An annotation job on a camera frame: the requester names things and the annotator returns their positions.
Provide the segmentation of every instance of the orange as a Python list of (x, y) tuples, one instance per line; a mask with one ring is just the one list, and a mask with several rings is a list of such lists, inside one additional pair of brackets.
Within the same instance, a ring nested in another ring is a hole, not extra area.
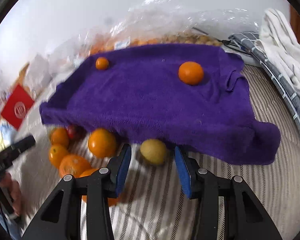
[(96, 60), (96, 68), (98, 70), (106, 70), (109, 67), (109, 61), (105, 57), (98, 57)]
[(90, 163), (83, 157), (69, 154), (65, 156), (59, 167), (59, 175), (63, 178), (67, 174), (78, 178), (84, 171), (91, 169)]
[(138, 46), (139, 45), (139, 40), (135, 39), (130, 43), (130, 46)]
[(158, 40), (157, 39), (151, 39), (147, 41), (148, 44), (157, 44)]
[(52, 130), (50, 134), (51, 144), (61, 144), (64, 147), (68, 148), (69, 146), (69, 137), (66, 128), (58, 127)]
[[(80, 178), (81, 177), (85, 177), (85, 176), (90, 176), (92, 173), (94, 173), (95, 171), (97, 171), (98, 169), (90, 169), (90, 170), (87, 170), (85, 171), (84, 173), (82, 173), (80, 175)], [(82, 200), (84, 202), (87, 202), (87, 196), (82, 196)], [(118, 202), (119, 198), (108, 198), (108, 205), (109, 207), (115, 205), (117, 202)]]
[(53, 166), (57, 169), (60, 167), (60, 163), (69, 152), (67, 149), (61, 144), (54, 144), (51, 146), (49, 151), (49, 160)]
[(90, 50), (90, 55), (97, 54), (102, 50), (102, 46), (93, 45)]
[(138, 45), (139, 46), (143, 46), (143, 45), (147, 45), (148, 42), (147, 41), (139, 41)]
[(117, 144), (112, 133), (104, 128), (98, 128), (90, 135), (88, 148), (97, 158), (113, 157)]
[(104, 50), (105, 50), (105, 51), (112, 51), (112, 50), (114, 50), (114, 45), (107, 44), (107, 45), (104, 47)]
[(194, 86), (202, 81), (204, 72), (200, 64), (187, 61), (179, 67), (178, 76), (182, 82)]

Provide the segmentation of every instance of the blue gripper pad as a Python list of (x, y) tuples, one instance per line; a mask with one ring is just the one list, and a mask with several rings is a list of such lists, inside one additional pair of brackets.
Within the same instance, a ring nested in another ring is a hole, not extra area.
[(118, 174), (116, 177), (116, 183), (115, 183), (115, 192), (117, 196), (122, 192), (124, 183), (126, 181), (126, 177), (128, 174), (128, 169), (130, 166), (131, 161), (131, 146), (129, 145), (128, 149), (126, 150), (123, 160), (121, 162), (120, 168), (118, 170)]
[(188, 198), (190, 198), (192, 195), (190, 175), (178, 146), (174, 148), (174, 159), (177, 165), (182, 191)]

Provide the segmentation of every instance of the plastic bag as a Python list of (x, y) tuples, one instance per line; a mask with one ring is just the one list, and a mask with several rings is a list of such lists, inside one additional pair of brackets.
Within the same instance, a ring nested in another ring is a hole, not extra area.
[(258, 23), (247, 10), (193, 12), (183, 8), (181, 5), (184, 3), (183, 0), (145, 0), (130, 8), (127, 16), (114, 26), (98, 26), (83, 31), (47, 55), (48, 64), (37, 56), (23, 85), (30, 88), (35, 99), (51, 78), (75, 70), (91, 54), (155, 43), (221, 46), (220, 40), (233, 33), (258, 31)]
[(82, 36), (85, 37), (81, 48), (91, 46), (90, 54), (95, 54), (154, 43), (221, 46), (220, 40), (233, 33), (258, 32), (258, 23), (247, 10), (192, 12), (180, 4), (183, 4), (182, 0), (145, 0), (130, 8), (125, 19), (110, 29), (100, 28), (103, 31), (97, 34), (94, 30), (80, 35), (80, 41), (83, 41)]
[(32, 98), (36, 98), (49, 85), (51, 79), (49, 62), (37, 54), (29, 64), (23, 80), (23, 86), (29, 88)]

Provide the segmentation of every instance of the red card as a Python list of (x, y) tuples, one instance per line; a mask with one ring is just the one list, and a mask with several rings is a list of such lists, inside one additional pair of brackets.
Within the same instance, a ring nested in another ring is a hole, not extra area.
[(34, 101), (29, 94), (22, 86), (17, 85), (10, 94), (1, 116), (18, 130), (33, 104)]

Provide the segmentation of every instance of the person's hand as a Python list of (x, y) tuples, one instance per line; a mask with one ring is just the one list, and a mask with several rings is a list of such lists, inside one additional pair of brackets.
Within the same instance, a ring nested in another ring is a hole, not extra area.
[(10, 173), (5, 173), (4, 177), (0, 181), (0, 187), (7, 188), (11, 198), (14, 200), (12, 207), (17, 216), (21, 215), (21, 191), (19, 183), (16, 180), (11, 179)]

